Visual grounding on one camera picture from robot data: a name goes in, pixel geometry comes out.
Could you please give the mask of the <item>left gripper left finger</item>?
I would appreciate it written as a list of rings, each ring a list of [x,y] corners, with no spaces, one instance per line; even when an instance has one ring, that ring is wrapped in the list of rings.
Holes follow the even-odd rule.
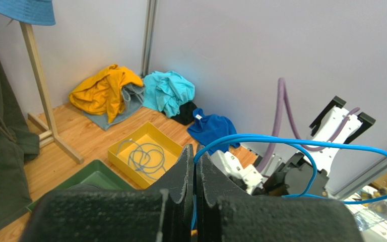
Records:
[[[53,190],[20,241],[190,241],[194,148],[144,190]]]

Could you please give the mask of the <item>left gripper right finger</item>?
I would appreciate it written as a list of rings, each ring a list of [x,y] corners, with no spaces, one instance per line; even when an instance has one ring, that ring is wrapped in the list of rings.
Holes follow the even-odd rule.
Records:
[[[196,164],[196,194],[198,241],[363,241],[342,202],[251,196],[208,153]]]

